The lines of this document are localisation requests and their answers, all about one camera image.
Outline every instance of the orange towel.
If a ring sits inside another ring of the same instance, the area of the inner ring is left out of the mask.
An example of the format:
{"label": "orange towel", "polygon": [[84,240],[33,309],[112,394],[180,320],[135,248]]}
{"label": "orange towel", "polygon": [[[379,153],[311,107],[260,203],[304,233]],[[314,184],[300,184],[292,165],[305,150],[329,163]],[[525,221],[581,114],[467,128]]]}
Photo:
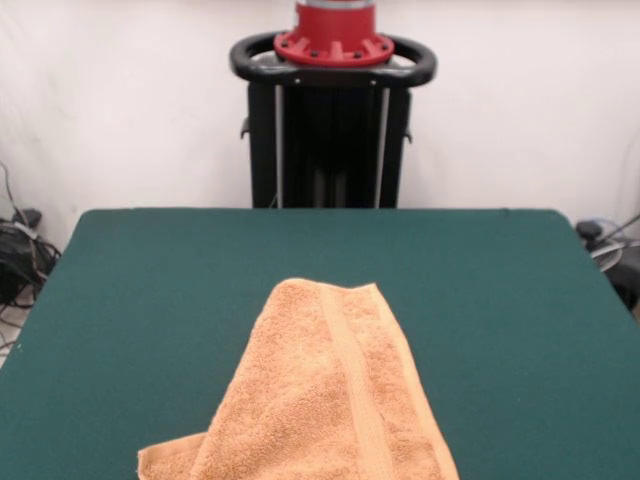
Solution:
{"label": "orange towel", "polygon": [[375,285],[272,292],[208,432],[139,452],[141,480],[456,480]]}

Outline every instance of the black handle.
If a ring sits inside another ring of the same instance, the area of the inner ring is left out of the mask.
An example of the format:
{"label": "black handle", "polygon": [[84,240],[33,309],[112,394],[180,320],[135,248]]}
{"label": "black handle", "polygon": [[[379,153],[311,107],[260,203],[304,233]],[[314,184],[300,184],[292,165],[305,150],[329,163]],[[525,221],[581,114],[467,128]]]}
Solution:
{"label": "black handle", "polygon": [[399,37],[389,37],[396,45],[395,55],[408,58],[415,65],[402,67],[385,63],[371,67],[326,68],[298,65],[278,59],[257,59],[261,53],[273,51],[273,41],[280,32],[263,33],[245,38],[231,49],[231,69],[250,82],[285,86],[363,87],[383,88],[417,87],[435,76],[437,59],[424,45]]}

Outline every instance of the towel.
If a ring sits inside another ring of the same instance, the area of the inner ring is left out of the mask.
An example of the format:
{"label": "towel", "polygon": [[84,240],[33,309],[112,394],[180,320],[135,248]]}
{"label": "towel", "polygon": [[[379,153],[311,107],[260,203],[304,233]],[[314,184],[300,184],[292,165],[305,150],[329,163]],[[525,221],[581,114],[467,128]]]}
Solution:
{"label": "towel", "polygon": [[138,454],[140,480],[456,480],[400,326],[375,285],[287,280],[206,433]]}

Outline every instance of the black metal frame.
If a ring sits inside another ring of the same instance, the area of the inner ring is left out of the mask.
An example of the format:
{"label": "black metal frame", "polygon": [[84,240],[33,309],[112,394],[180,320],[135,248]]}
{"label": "black metal frame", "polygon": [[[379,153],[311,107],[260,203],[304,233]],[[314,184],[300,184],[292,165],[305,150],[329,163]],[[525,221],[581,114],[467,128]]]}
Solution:
{"label": "black metal frame", "polygon": [[394,54],[415,65],[403,67],[386,63],[372,67],[322,68],[284,60],[273,64],[254,60],[257,55],[273,50],[273,41],[279,33],[263,33],[238,42],[230,53],[234,73],[250,82],[270,85],[363,87],[375,82],[382,88],[411,88],[431,81],[437,68],[436,56],[427,47],[394,36],[388,36],[396,45]]}
{"label": "black metal frame", "polygon": [[230,53],[232,70],[250,82],[243,133],[254,207],[396,207],[409,88],[433,78],[435,55],[390,37],[413,65],[297,65],[275,55],[277,33],[241,40]]}

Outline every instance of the green table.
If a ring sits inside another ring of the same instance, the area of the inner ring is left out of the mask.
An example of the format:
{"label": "green table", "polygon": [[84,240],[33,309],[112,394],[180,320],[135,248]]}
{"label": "green table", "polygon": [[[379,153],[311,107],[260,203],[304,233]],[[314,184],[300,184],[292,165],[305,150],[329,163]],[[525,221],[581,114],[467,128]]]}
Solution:
{"label": "green table", "polygon": [[640,329],[564,218],[507,210],[85,215],[0,370],[0,477],[135,479],[297,276],[379,284],[463,480],[639,478]]}

